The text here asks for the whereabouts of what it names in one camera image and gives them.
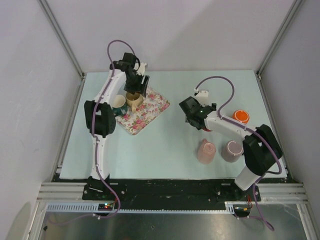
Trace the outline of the beige mug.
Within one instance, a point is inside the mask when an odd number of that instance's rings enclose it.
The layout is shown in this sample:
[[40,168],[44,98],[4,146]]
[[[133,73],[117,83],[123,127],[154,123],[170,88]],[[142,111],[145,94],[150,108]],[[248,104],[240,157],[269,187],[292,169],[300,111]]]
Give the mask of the beige mug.
[[137,108],[143,103],[144,97],[140,93],[130,93],[125,94],[125,99],[127,105],[130,107],[133,113],[136,112]]

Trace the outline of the dark green mug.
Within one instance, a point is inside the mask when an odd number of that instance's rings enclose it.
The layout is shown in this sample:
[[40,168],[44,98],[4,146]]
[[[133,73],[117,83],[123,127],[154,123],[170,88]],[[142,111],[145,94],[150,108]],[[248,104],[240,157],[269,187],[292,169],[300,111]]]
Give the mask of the dark green mug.
[[119,106],[119,107],[113,107],[112,108],[112,111],[113,111],[113,115],[115,117],[123,117],[127,114],[128,112],[128,106],[127,106],[127,103],[125,102],[122,106]]

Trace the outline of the pink mug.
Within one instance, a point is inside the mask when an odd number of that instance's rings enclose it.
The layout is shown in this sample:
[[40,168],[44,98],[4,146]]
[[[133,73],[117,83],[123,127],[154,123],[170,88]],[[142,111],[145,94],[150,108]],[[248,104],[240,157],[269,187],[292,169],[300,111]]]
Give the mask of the pink mug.
[[197,151],[197,160],[204,164],[210,164],[216,154],[216,147],[212,142],[209,142],[206,138],[204,138],[198,148]]

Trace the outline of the orange mug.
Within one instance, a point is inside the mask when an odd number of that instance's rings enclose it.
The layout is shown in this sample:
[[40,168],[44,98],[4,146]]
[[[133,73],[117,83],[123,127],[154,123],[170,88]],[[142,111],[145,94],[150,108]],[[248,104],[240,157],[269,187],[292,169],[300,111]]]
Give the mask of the orange mug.
[[249,113],[245,110],[242,110],[242,109],[236,110],[233,113],[232,118],[242,124],[245,124],[245,125],[250,121]]

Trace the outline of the mauve mug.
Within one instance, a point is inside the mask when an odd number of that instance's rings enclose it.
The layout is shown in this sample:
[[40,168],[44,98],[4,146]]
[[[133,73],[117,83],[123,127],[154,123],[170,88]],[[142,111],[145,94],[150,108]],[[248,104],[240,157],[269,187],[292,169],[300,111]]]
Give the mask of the mauve mug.
[[228,163],[235,163],[243,154],[242,145],[234,140],[228,141],[221,149],[222,158]]

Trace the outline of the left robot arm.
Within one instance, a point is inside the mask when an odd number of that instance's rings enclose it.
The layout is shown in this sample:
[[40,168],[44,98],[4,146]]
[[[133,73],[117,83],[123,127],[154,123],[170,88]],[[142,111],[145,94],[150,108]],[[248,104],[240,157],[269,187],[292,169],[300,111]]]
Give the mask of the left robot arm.
[[116,128],[116,117],[112,104],[121,87],[130,94],[145,97],[150,77],[145,75],[146,64],[141,63],[135,54],[126,52],[123,58],[112,61],[108,77],[93,100],[84,103],[86,127],[92,136],[93,155],[90,177],[105,180],[110,175],[104,161],[106,141]]

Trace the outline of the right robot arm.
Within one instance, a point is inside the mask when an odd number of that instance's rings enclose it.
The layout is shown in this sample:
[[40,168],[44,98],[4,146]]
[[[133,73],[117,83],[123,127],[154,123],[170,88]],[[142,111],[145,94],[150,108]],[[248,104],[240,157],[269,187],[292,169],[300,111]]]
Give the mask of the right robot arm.
[[249,188],[265,174],[280,175],[283,172],[280,164],[283,151],[268,125],[250,128],[222,115],[215,103],[203,106],[192,96],[180,102],[179,106],[186,122],[197,130],[219,133],[242,145],[245,167],[231,187],[234,199],[241,201],[247,197]]

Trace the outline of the floral rectangular tray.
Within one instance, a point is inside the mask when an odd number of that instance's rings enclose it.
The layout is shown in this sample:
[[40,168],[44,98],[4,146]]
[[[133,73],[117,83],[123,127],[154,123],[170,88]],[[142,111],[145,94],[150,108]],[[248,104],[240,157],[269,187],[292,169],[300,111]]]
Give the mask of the floral rectangular tray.
[[143,98],[142,104],[132,113],[128,108],[124,116],[116,116],[115,119],[129,134],[137,135],[169,106],[170,102],[152,87],[147,87],[146,98]]

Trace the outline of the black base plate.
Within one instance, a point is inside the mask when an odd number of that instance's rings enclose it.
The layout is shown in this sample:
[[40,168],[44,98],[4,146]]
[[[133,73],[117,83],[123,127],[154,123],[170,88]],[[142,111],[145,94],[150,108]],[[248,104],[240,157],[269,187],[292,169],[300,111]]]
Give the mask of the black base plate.
[[120,206],[168,207],[201,209],[221,207],[224,202],[261,200],[257,186],[248,190],[239,189],[232,179],[108,179],[108,189],[101,181],[89,178],[83,189],[82,200],[114,201]]

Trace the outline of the left aluminium corner post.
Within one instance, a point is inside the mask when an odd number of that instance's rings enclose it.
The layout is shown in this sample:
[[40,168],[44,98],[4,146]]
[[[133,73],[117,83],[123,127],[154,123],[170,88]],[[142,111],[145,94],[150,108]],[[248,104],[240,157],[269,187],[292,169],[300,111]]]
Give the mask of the left aluminium corner post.
[[76,71],[76,73],[80,77],[80,79],[82,80],[84,78],[85,74],[84,74],[67,38],[65,37],[65,34],[63,33],[63,30],[62,30],[60,24],[58,23],[57,18],[55,17],[55,14],[53,13],[48,1],[47,0],[37,0],[37,3],[39,4],[45,17],[47,18],[53,32],[55,33],[57,39],[59,40],[63,50],[65,51],[66,56],[70,60],[74,70]]

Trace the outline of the aluminium corner post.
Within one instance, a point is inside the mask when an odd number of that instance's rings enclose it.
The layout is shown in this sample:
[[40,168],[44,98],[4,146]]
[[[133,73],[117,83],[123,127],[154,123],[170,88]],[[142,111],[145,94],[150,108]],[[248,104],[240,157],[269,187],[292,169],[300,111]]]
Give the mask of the aluminium corner post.
[[259,67],[256,70],[256,75],[259,77],[262,75],[263,71],[265,70],[266,66],[268,65],[269,61],[271,60],[273,54],[277,50],[279,44],[281,43],[283,37],[287,33],[289,27],[293,23],[295,17],[298,15],[300,9],[302,8],[305,0],[294,0],[291,7],[289,8],[283,22],[281,23],[274,39],[270,47],[268,48],[265,56],[263,57],[262,62],[260,63]]
[[84,74],[67,38],[65,37],[65,34],[63,33],[63,30],[62,30],[60,24],[58,23],[57,18],[55,17],[55,14],[53,13],[48,1],[47,0],[37,0],[37,3],[39,4],[45,17],[47,18],[53,32],[55,33],[57,39],[59,40],[63,50],[65,51],[66,56],[70,60],[74,70],[76,71],[76,73],[80,77],[80,79],[82,80],[84,78],[85,74]]

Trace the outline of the right aluminium corner post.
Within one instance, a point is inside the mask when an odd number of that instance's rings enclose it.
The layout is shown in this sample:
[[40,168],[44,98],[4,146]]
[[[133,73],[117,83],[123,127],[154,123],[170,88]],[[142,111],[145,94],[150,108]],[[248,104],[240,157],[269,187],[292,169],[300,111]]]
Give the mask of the right aluminium corner post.
[[268,65],[269,61],[271,60],[273,54],[277,50],[279,44],[281,43],[283,37],[287,33],[289,27],[293,23],[295,17],[298,15],[300,9],[302,8],[305,0],[294,0],[291,7],[289,8],[283,22],[281,23],[274,39],[270,47],[268,48],[265,56],[263,57],[262,62],[260,63],[259,67],[256,70],[256,75],[259,77],[262,75],[263,71],[265,70],[266,66]]

